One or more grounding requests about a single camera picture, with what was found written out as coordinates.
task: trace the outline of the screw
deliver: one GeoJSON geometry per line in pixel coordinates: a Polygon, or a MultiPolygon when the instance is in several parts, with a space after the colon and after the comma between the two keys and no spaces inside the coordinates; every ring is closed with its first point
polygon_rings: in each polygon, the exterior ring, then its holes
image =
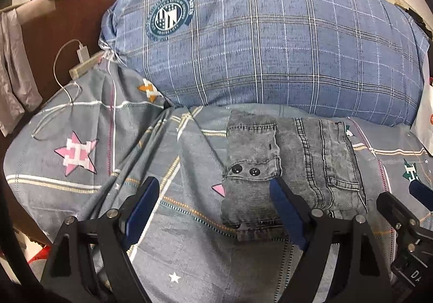
{"type": "Polygon", "coordinates": [[[67,225],[70,225],[71,223],[73,223],[75,221],[75,217],[74,216],[68,216],[65,220],[64,223],[67,225]]]}
{"type": "Polygon", "coordinates": [[[313,210],[311,210],[311,215],[316,218],[321,218],[323,216],[323,211],[318,208],[314,208],[313,210]]]}
{"type": "Polygon", "coordinates": [[[116,216],[118,216],[119,211],[117,209],[110,209],[109,211],[107,211],[107,217],[109,217],[110,219],[115,218],[116,216]]]}
{"type": "Polygon", "coordinates": [[[359,222],[360,224],[365,223],[365,217],[363,217],[362,215],[357,215],[357,216],[355,216],[355,220],[356,220],[357,222],[359,222]]]}

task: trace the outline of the pillow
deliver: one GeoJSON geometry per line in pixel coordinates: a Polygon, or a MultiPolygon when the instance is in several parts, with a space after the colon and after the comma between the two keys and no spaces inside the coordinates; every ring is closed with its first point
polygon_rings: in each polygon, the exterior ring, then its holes
{"type": "Polygon", "coordinates": [[[117,0],[100,45],[176,106],[281,104],[411,124],[426,35],[385,0],[117,0]]]}

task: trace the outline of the white cable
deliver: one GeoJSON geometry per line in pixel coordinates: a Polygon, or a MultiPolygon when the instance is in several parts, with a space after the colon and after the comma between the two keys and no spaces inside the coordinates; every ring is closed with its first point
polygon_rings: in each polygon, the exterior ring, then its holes
{"type": "Polygon", "coordinates": [[[76,39],[76,38],[73,38],[73,39],[71,39],[70,41],[67,41],[65,44],[63,44],[63,45],[60,47],[60,49],[58,50],[57,55],[55,56],[55,59],[54,59],[54,64],[53,64],[53,75],[54,75],[54,79],[56,80],[56,82],[57,82],[57,84],[59,85],[59,87],[60,87],[61,89],[63,89],[64,92],[68,95],[69,102],[70,102],[71,104],[74,104],[74,101],[72,100],[71,95],[70,95],[69,92],[64,88],[64,86],[62,86],[62,85],[60,84],[60,82],[58,81],[57,76],[56,76],[56,74],[55,74],[55,64],[56,64],[56,62],[57,62],[58,56],[60,55],[60,53],[61,53],[61,51],[64,49],[64,47],[67,46],[68,44],[72,43],[72,42],[78,42],[79,45],[80,45],[80,48],[83,47],[83,43],[81,43],[81,42],[80,42],[78,39],[76,39]]]}
{"type": "MultiPolygon", "coordinates": [[[[73,82],[70,82],[70,83],[68,83],[66,86],[64,86],[64,85],[62,85],[59,81],[58,81],[58,79],[57,79],[57,76],[56,76],[56,74],[55,74],[55,65],[56,65],[56,62],[57,62],[57,59],[58,59],[58,56],[60,55],[60,52],[64,49],[64,47],[65,46],[67,46],[68,44],[70,44],[70,43],[72,43],[72,42],[78,42],[79,43],[79,45],[80,45],[80,48],[82,48],[83,47],[83,44],[78,40],[78,39],[71,39],[70,41],[67,41],[65,44],[63,44],[61,47],[60,47],[60,49],[58,50],[58,52],[57,52],[57,55],[55,56],[55,59],[54,59],[54,63],[53,63],[53,75],[54,75],[54,79],[56,80],[56,82],[57,82],[57,84],[59,85],[59,87],[68,95],[68,98],[69,98],[69,103],[68,104],[66,104],[66,105],[64,105],[64,106],[61,106],[61,107],[58,107],[58,108],[56,108],[56,109],[54,109],[54,110],[52,110],[52,111],[50,111],[47,115],[45,115],[44,117],[42,117],[42,119],[38,122],[38,124],[36,125],[36,127],[35,127],[35,129],[33,130],[33,132],[32,132],[32,134],[31,134],[31,137],[33,138],[33,139],[36,139],[35,137],[36,137],[36,135],[45,127],[45,126],[47,126],[47,124],[49,123],[49,122],[51,122],[58,114],[60,114],[65,108],[67,108],[67,107],[69,107],[69,106],[73,106],[74,105],[74,101],[78,98],[78,96],[80,95],[80,93],[81,93],[81,87],[80,87],[80,85],[78,84],[78,83],[76,83],[75,81],[73,81],[73,82]],[[66,87],[68,87],[69,85],[75,85],[76,87],[77,87],[77,94],[75,95],[75,97],[74,98],[72,98],[71,97],[71,95],[69,94],[69,92],[66,90],[66,87]]],[[[59,93],[60,91],[58,91],[58,92],[56,92],[51,98],[50,98],[50,100],[49,101],[51,101],[55,96],[57,96],[58,95],[58,93],[59,93]]]]}

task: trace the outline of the gray bedsheet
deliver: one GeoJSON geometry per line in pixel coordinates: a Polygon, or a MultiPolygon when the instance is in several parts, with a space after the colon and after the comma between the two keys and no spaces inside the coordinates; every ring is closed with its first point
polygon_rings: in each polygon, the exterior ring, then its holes
{"type": "MultiPolygon", "coordinates": [[[[259,104],[163,110],[162,97],[151,103],[137,89],[143,84],[138,73],[105,60],[77,83],[82,92],[74,107],[58,110],[68,102],[64,93],[51,100],[11,144],[4,164],[16,198],[48,237],[55,238],[68,215],[88,219],[119,207],[154,176],[161,185],[159,200],[128,251],[152,301],[275,302],[300,250],[286,238],[238,242],[234,230],[220,221],[223,198],[212,186],[222,180],[232,109],[273,117],[309,115],[259,104]],[[31,133],[49,113],[33,139],[31,133]]],[[[75,89],[68,87],[72,95],[75,89]]],[[[389,190],[431,228],[430,213],[411,197],[408,185],[418,177],[430,186],[433,160],[409,126],[335,120],[348,126],[365,186],[367,220],[389,266],[395,232],[376,212],[375,200],[389,190]]],[[[331,266],[337,250],[332,248],[331,266]]],[[[104,280],[103,270],[100,276],[104,280]]],[[[324,300],[331,276],[328,269],[317,302],[324,300]]]]}

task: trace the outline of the charging cable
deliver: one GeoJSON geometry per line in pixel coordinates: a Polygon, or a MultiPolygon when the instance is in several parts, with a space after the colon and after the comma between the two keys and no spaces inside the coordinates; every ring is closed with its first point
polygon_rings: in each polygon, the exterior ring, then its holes
{"type": "MultiPolygon", "coordinates": [[[[57,55],[55,56],[54,59],[54,63],[53,63],[53,75],[54,75],[54,79],[56,80],[57,84],[59,85],[59,87],[66,93],[66,95],[69,98],[69,103],[67,104],[61,104],[57,107],[55,107],[53,110],[51,110],[50,112],[48,112],[40,121],[39,123],[36,125],[35,129],[33,130],[31,137],[33,139],[36,139],[36,135],[45,127],[47,126],[47,124],[49,122],[51,122],[58,114],[60,114],[65,108],[69,107],[69,106],[73,106],[75,100],[78,98],[78,96],[81,93],[81,87],[80,85],[73,81],[71,83],[68,83],[66,86],[62,85],[59,80],[57,79],[57,75],[55,73],[55,65],[57,63],[57,59],[61,53],[61,51],[69,44],[73,43],[73,42],[78,42],[80,48],[77,50],[77,54],[78,54],[78,58],[80,60],[81,63],[85,62],[86,60],[89,59],[89,52],[87,50],[86,46],[83,46],[83,43],[81,43],[78,39],[73,38],[70,41],[67,41],[65,44],[63,44],[60,49],[57,52],[57,55]],[[69,92],[67,91],[66,87],[70,86],[70,85],[74,85],[77,87],[77,94],[75,95],[75,97],[71,97],[71,95],[69,94],[69,92]]],[[[61,91],[57,91],[51,98],[49,101],[51,101],[54,97],[56,97],[58,95],[58,93],[61,91]]]]}

